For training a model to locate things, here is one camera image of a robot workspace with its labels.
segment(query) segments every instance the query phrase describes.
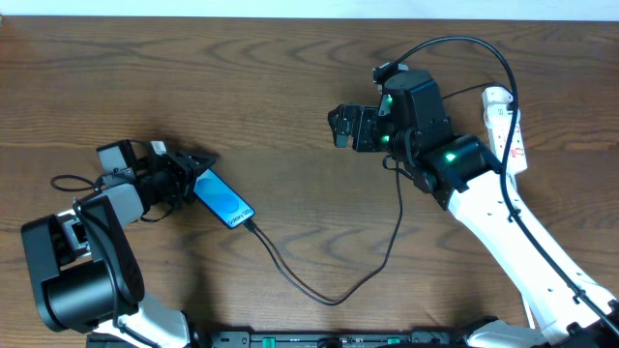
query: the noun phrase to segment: black cable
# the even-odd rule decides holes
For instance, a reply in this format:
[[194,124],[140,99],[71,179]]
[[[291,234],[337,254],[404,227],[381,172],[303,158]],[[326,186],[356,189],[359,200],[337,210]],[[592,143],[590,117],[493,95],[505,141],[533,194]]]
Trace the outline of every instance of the black cable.
[[165,212],[165,214],[163,214],[162,217],[147,218],[147,217],[141,216],[141,217],[139,217],[139,219],[144,221],[144,222],[155,223],[155,222],[159,222],[159,221],[163,220],[164,218],[169,217],[170,214],[172,214],[173,212],[174,212],[174,207],[170,205],[170,209],[168,209],[167,212]]
[[395,160],[396,163],[398,163],[398,161],[396,160],[396,158],[394,158],[391,155],[385,156],[385,158],[383,159],[383,168],[387,169],[387,170],[393,170],[398,172],[400,175],[402,175],[403,177],[405,177],[408,180],[413,180],[413,176],[407,172],[406,170],[403,170],[401,168],[399,168],[399,166],[396,166],[395,168],[390,168],[388,163],[390,160]]
[[275,257],[275,254],[271,251],[271,248],[269,247],[269,245],[267,245],[267,243],[264,241],[262,236],[260,236],[260,233],[257,232],[257,230],[259,230],[259,228],[255,224],[255,222],[253,222],[253,220],[248,220],[243,225],[252,234],[254,234],[258,238],[258,240],[260,241],[260,243],[262,243],[262,245],[264,245],[264,247],[267,249],[267,252],[271,256],[271,259],[273,260],[273,263],[275,264],[275,267],[278,269],[278,271],[280,271],[281,275],[286,280],[288,280],[288,282],[290,284],[292,284],[299,291],[301,291],[301,293],[303,293],[305,296],[309,297],[311,300],[313,300],[313,301],[315,301],[315,302],[317,302],[317,303],[319,303],[321,305],[329,305],[329,306],[341,305],[355,291],[357,291],[357,289],[359,289],[361,287],[361,285],[365,284],[368,280],[370,280],[374,276],[378,275],[385,268],[385,266],[387,266],[387,262],[389,261],[389,256],[391,255],[391,250],[392,250],[392,248],[394,246],[394,242],[396,241],[396,236],[398,235],[399,225],[400,225],[400,223],[402,221],[402,213],[403,213],[402,193],[401,193],[401,189],[400,189],[400,186],[399,186],[399,161],[396,160],[396,168],[395,169],[390,169],[390,170],[395,170],[396,171],[396,186],[398,188],[399,216],[398,216],[398,222],[396,223],[396,228],[394,229],[394,234],[391,237],[391,241],[389,242],[389,247],[387,248],[387,253],[385,254],[385,259],[384,259],[382,265],[380,265],[380,267],[378,267],[376,270],[374,270],[370,274],[366,275],[363,279],[361,279],[359,282],[357,282],[357,284],[355,284],[355,286],[353,286],[353,288],[350,289],[350,291],[348,291],[348,293],[346,295],[344,295],[341,299],[339,299],[339,300],[337,300],[335,302],[326,302],[326,301],[323,301],[323,300],[320,300],[320,299],[316,298],[310,292],[308,292],[308,290],[304,289],[303,286],[299,285],[297,282],[292,280],[290,278],[290,276],[288,276],[283,271],[283,269],[281,268],[280,262],[278,262],[278,259]]
[[501,84],[499,82],[486,82],[486,83],[480,83],[480,84],[475,85],[475,86],[467,87],[467,88],[464,88],[464,89],[459,90],[459,91],[455,91],[453,93],[448,94],[445,97],[441,97],[441,99],[444,101],[445,99],[451,98],[453,96],[457,96],[458,94],[461,94],[461,93],[464,93],[464,92],[468,92],[468,91],[471,91],[471,90],[474,90],[474,89],[478,89],[478,88],[485,88],[485,87],[503,87],[506,91],[510,92],[510,90],[507,87],[505,87],[505,85],[503,85],[503,84]]
[[[78,180],[82,183],[85,183],[88,185],[88,187],[86,188],[63,188],[60,187],[58,185],[56,185],[56,182],[58,180],[67,180],[67,179],[71,179],[71,180]],[[95,185],[95,183],[91,182],[90,180],[84,178],[84,177],[80,177],[77,175],[72,175],[72,174],[63,174],[63,175],[56,175],[55,177],[51,178],[49,180],[49,184],[55,188],[58,189],[59,191],[63,191],[63,192],[80,192],[80,191],[85,191],[85,190],[91,190],[91,189],[96,189],[97,186]]]
[[111,264],[111,259],[109,257],[109,254],[107,253],[107,250],[105,249],[105,247],[103,247],[103,243],[101,241],[101,239],[99,238],[99,236],[94,232],[94,230],[92,229],[92,226],[90,225],[90,221],[94,222],[105,234],[109,235],[109,228],[107,228],[107,226],[105,226],[104,223],[102,223],[101,220],[99,220],[97,217],[87,213],[87,212],[82,212],[81,211],[81,203],[78,200],[75,200],[74,204],[73,204],[73,209],[75,212],[75,216],[77,218],[79,218],[79,220],[81,221],[81,223],[84,225],[84,228],[89,229],[90,231],[93,231],[91,233],[91,236],[94,238],[94,241],[91,242],[95,242],[95,244],[97,244],[99,246],[99,249],[102,253],[102,257],[103,257],[103,263],[105,264],[105,268],[107,270],[107,275],[109,276],[111,285],[112,285],[112,326],[115,329],[118,329],[120,331],[121,334],[126,334],[129,337],[131,337],[132,339],[134,339],[135,341],[147,346],[147,347],[151,347],[151,348],[157,348],[159,347],[158,344],[153,344],[145,339],[143,339],[142,337],[140,337],[139,335],[137,335],[137,333],[134,333],[132,330],[128,329],[125,325],[120,325],[119,324],[119,320],[118,320],[118,307],[119,307],[119,300],[118,300],[118,292],[120,291],[120,289],[118,288],[118,282],[116,281],[116,274],[114,272],[114,269],[112,268],[112,264]]
[[[518,111],[518,90],[517,90],[517,86],[516,86],[516,79],[514,78],[514,74],[512,73],[512,69],[510,68],[510,65],[508,64],[507,60],[505,59],[505,57],[503,57],[503,55],[491,44],[478,39],[478,38],[474,38],[474,37],[467,37],[467,36],[448,36],[448,37],[442,37],[442,38],[436,38],[436,39],[432,39],[429,41],[426,41],[425,43],[421,43],[418,46],[414,47],[413,49],[409,50],[408,52],[404,53],[404,55],[402,55],[401,57],[399,57],[397,60],[395,60],[394,62],[390,63],[387,67],[385,67],[384,69],[382,69],[380,71],[380,75],[379,78],[377,79],[378,81],[380,81],[382,78],[382,76],[384,76],[386,73],[389,72],[389,70],[391,70],[393,67],[397,67],[399,63],[401,63],[404,59],[408,58],[409,56],[411,56],[413,53],[429,46],[432,44],[440,44],[440,43],[444,43],[444,42],[449,42],[449,41],[467,41],[467,42],[471,42],[471,43],[475,43],[475,44],[480,44],[483,47],[487,48],[490,52],[492,52],[492,54],[494,54],[494,56],[498,59],[498,61],[501,63],[501,65],[503,66],[503,69],[505,70],[505,73],[507,74],[508,79],[510,80],[510,86],[512,88],[512,96],[514,97],[514,101],[513,101],[513,114],[512,114],[512,121],[510,123],[510,130],[508,131],[508,135],[507,135],[507,141],[505,143],[505,148],[509,149],[512,146],[512,140],[514,138],[514,132],[516,130],[516,123],[517,123],[517,111]],[[545,251],[544,247],[542,245],[540,245],[540,243],[535,239],[535,237],[533,236],[533,234],[531,234],[531,231],[529,231],[529,229],[526,227],[526,225],[524,224],[524,222],[522,221],[522,219],[520,218],[520,216],[518,215],[518,211],[517,209],[514,207],[514,204],[512,203],[512,200],[510,199],[510,195],[507,191],[507,161],[509,159],[509,151],[505,151],[503,153],[503,158],[501,160],[501,167],[500,167],[500,172],[499,172],[499,181],[501,184],[501,194],[503,195],[503,199],[505,201],[505,205],[507,206],[507,209],[510,213],[511,218],[517,223],[518,227],[520,227],[520,229],[522,230],[522,233],[524,233],[524,235],[526,236],[526,238],[529,240],[529,242],[531,243],[531,245],[535,248],[535,250],[537,250],[540,255],[544,258],[544,260],[546,261],[546,263],[550,266],[550,268],[552,268],[552,270],[557,273],[559,275],[559,277],[561,277],[561,279],[563,279],[563,281],[566,282],[566,284],[568,285],[568,287],[574,291],[575,296],[574,299],[577,302],[577,299],[581,299],[586,305],[588,305],[591,310],[596,313],[599,317],[600,320],[611,330],[613,331],[613,333],[619,337],[619,328],[617,328],[617,326],[612,323],[610,321],[610,319],[608,319],[608,317],[604,314],[604,312],[596,305],[594,304],[591,299],[589,299],[589,297],[587,296],[586,292],[579,288],[578,285],[576,285],[574,283],[574,281],[565,273],[565,271],[563,271],[559,265],[557,265],[557,263],[552,259],[552,257]]]

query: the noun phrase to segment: wood grain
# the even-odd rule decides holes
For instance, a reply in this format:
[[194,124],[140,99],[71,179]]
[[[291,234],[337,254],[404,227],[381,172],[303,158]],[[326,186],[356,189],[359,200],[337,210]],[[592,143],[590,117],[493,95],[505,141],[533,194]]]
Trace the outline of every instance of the wood grain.
[[[342,102],[374,104],[370,69],[447,34],[497,45],[516,74],[529,170],[521,195],[568,253],[619,293],[617,23],[15,17],[0,28],[0,346],[83,346],[33,304],[20,226],[67,209],[48,178],[100,172],[95,148],[168,139],[219,153],[216,170],[307,284],[337,298],[380,264],[398,215],[378,154],[333,147]],[[482,49],[443,44],[409,60],[443,93],[492,79]],[[484,136],[479,95],[446,102]],[[385,271],[339,307],[289,286],[248,232],[194,205],[128,239],[147,290],[206,327],[407,330],[493,314],[524,324],[519,294],[475,237],[412,183]]]

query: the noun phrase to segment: phone screen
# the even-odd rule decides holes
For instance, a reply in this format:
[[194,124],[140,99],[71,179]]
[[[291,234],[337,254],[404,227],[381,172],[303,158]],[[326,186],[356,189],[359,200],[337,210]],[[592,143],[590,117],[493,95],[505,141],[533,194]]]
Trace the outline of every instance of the phone screen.
[[253,208],[211,169],[197,178],[193,192],[230,229],[255,214]]

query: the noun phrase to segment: cable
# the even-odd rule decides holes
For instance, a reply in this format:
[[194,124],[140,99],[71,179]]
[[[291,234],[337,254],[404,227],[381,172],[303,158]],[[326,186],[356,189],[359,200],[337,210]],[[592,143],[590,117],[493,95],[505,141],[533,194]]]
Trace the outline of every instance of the cable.
[[295,282],[294,280],[292,280],[290,278],[290,276],[288,276],[283,269],[280,266],[280,262],[278,262],[278,259],[275,257],[275,254],[271,251],[271,248],[269,247],[269,245],[267,245],[267,243],[264,241],[264,239],[262,238],[262,236],[260,236],[260,233],[258,233],[257,231],[260,230],[258,228],[258,226],[255,224],[255,222],[253,222],[253,220],[248,220],[246,221],[243,225],[252,233],[254,234],[258,240],[260,241],[260,243],[262,243],[262,245],[267,249],[267,252],[269,253],[269,255],[271,256],[271,259],[273,260],[273,263],[275,264],[275,267],[278,269],[278,271],[280,271],[281,275],[288,280],[288,282],[290,284],[292,284],[294,287],[296,287],[299,291],[301,291],[301,293],[303,293],[305,296],[309,297],[311,300],[321,304],[321,305],[328,305],[328,306],[335,306],[335,305],[341,305],[344,301],[346,301],[352,294],[355,293],[355,291],[357,291],[357,289],[359,289],[361,287],[361,285],[365,284],[368,280],[372,279],[374,276],[378,275],[384,268],[385,266],[387,266],[387,262],[389,261],[389,256],[391,255],[391,250],[394,246],[394,242],[396,241],[396,236],[398,235],[398,230],[399,230],[399,225],[402,221],[402,213],[403,213],[403,207],[402,207],[402,193],[401,193],[401,189],[399,186],[399,161],[396,160],[396,168],[395,169],[390,169],[390,170],[395,170],[396,171],[396,186],[398,188],[398,202],[399,202],[399,215],[398,215],[398,222],[396,223],[396,228],[394,229],[394,234],[391,237],[391,241],[389,242],[389,247],[387,247],[387,253],[385,254],[385,259],[382,263],[382,265],[380,265],[380,267],[378,267],[376,270],[374,270],[373,272],[371,272],[370,274],[366,275],[363,279],[361,279],[359,282],[357,282],[357,284],[355,284],[355,286],[352,287],[352,289],[350,289],[350,291],[348,291],[348,293],[346,295],[344,295],[341,299],[335,301],[335,302],[326,302],[323,300],[318,299],[317,297],[313,296],[310,292],[308,292],[308,290],[304,289],[303,286],[299,285],[297,282]]
[[505,87],[505,85],[503,85],[502,83],[499,82],[486,82],[486,83],[481,83],[475,86],[471,86],[471,87],[467,87],[464,88],[463,90],[459,90],[459,91],[455,91],[453,93],[448,94],[445,97],[441,97],[441,99],[444,101],[445,99],[451,98],[453,96],[457,96],[458,94],[464,93],[464,92],[468,92],[474,89],[478,89],[478,88],[484,88],[484,87],[503,87],[506,91],[510,92],[510,90]]
[[[432,39],[432,40],[426,41],[412,48],[408,52],[404,53],[404,55],[399,57],[397,60],[390,63],[384,69],[378,68],[377,69],[378,77],[375,78],[375,80],[378,81],[379,83],[382,83],[383,76],[385,76],[394,67],[397,67],[399,63],[401,63],[404,59],[410,57],[413,53],[429,45],[440,44],[440,43],[449,42],[449,41],[466,41],[466,42],[471,42],[475,44],[480,44],[481,46],[487,48],[490,52],[492,52],[492,54],[494,54],[496,59],[498,59],[498,61],[503,66],[503,69],[505,70],[505,73],[507,74],[507,77],[510,80],[510,86],[512,88],[512,96],[514,97],[513,110],[515,112],[512,113],[512,121],[510,122],[510,130],[508,131],[508,135],[507,135],[507,139],[505,143],[506,149],[509,149],[512,146],[512,140],[514,138],[514,132],[516,130],[517,111],[518,111],[518,90],[516,86],[516,79],[514,78],[514,74],[512,73],[512,69],[510,68],[510,65],[508,64],[505,57],[503,57],[503,55],[491,44],[481,39],[474,38],[474,37],[467,37],[467,36],[447,36],[447,37]],[[572,291],[574,291],[575,293],[574,300],[577,302],[578,299],[580,299],[587,306],[589,306],[589,308],[591,308],[591,310],[600,317],[600,320],[619,338],[619,328],[617,328],[617,326],[608,319],[606,314],[596,304],[594,304],[591,301],[591,299],[589,299],[586,292],[583,289],[579,288],[574,283],[574,281],[565,273],[565,271],[563,271],[559,267],[559,265],[557,265],[557,263],[552,259],[552,257],[545,251],[544,247],[540,245],[540,243],[535,239],[533,234],[531,234],[531,231],[529,231],[529,229],[526,227],[526,225],[524,224],[524,222],[518,215],[518,212],[516,208],[514,207],[514,204],[512,203],[512,200],[510,199],[510,195],[507,191],[507,161],[509,159],[509,153],[510,153],[509,151],[505,151],[503,153],[503,158],[501,159],[501,166],[500,166],[500,171],[499,171],[499,182],[501,185],[501,194],[503,195],[503,199],[510,213],[510,216],[517,223],[518,227],[520,227],[520,229],[522,230],[522,233],[524,233],[524,235],[529,240],[531,245],[533,245],[535,250],[538,251],[540,255],[544,258],[544,260],[550,266],[550,268],[552,268],[552,270],[555,273],[557,273],[561,277],[561,279],[563,279],[563,281],[566,282],[568,287]]]
[[398,165],[395,168],[390,168],[389,165],[388,165],[389,160],[395,160],[396,162],[398,162],[396,160],[396,158],[394,158],[391,155],[385,156],[385,158],[383,159],[383,168],[385,168],[387,170],[396,171],[397,173],[399,173],[401,176],[405,177],[406,179],[411,180],[411,181],[413,180],[413,176],[409,172],[407,172],[406,170],[403,170],[403,169],[399,168]]
[[[67,179],[78,180],[82,183],[88,184],[88,187],[86,188],[63,188],[63,187],[56,185],[56,182],[58,180],[67,180]],[[72,174],[56,175],[55,177],[49,180],[49,184],[54,189],[58,189],[59,191],[63,191],[63,192],[80,192],[80,191],[85,191],[85,190],[97,189],[97,185],[95,183],[91,182],[90,180],[84,177],[80,177],[80,176],[72,175]]]
[[[510,174],[509,178],[510,182],[512,183],[512,187],[514,188],[514,191],[518,192],[516,175]],[[531,313],[531,305],[529,305],[529,302],[526,301],[526,299],[524,298],[524,294],[520,293],[520,298],[522,299],[522,306],[524,307],[526,321],[527,323],[529,323],[529,329],[535,329],[535,321],[533,320],[533,314]]]
[[172,205],[170,205],[170,209],[168,209],[167,212],[165,212],[165,214],[163,214],[162,217],[147,218],[147,217],[141,216],[141,217],[139,217],[139,219],[144,221],[144,222],[155,223],[155,222],[159,222],[159,221],[163,220],[164,218],[169,217],[170,214],[172,214],[173,212],[174,212],[174,207]]

